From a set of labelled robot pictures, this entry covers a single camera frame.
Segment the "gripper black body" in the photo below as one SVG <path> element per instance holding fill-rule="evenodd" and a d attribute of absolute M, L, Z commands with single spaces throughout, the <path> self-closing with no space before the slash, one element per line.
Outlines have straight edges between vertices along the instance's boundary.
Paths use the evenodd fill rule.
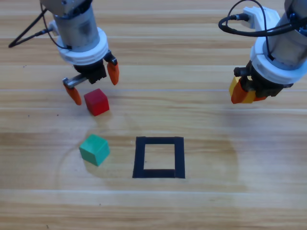
<path fill-rule="evenodd" d="M 74 88 L 84 81 L 89 81 L 91 84 L 94 84 L 106 77 L 103 59 L 89 65 L 73 65 L 73 67 L 79 73 L 79 75 L 76 75 L 71 79 L 64 78 L 62 80 L 64 86 L 68 87 L 69 89 Z"/>
<path fill-rule="evenodd" d="M 241 88 L 246 91 L 255 91 L 256 96 L 276 96 L 282 89 L 291 88 L 293 84 L 278 84 L 265 79 L 252 66 L 250 61 L 245 67 L 236 67 L 234 75 L 241 77 Z"/>

